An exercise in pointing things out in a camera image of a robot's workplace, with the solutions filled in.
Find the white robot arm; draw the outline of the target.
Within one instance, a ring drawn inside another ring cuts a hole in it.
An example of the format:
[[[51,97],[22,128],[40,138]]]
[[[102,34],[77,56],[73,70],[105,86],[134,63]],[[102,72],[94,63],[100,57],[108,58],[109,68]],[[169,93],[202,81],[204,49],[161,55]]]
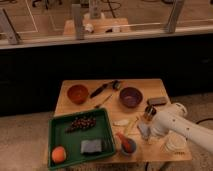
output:
[[[174,131],[213,154],[213,130],[185,119],[187,109],[181,103],[173,103],[158,111],[150,130],[156,137],[164,137]]]

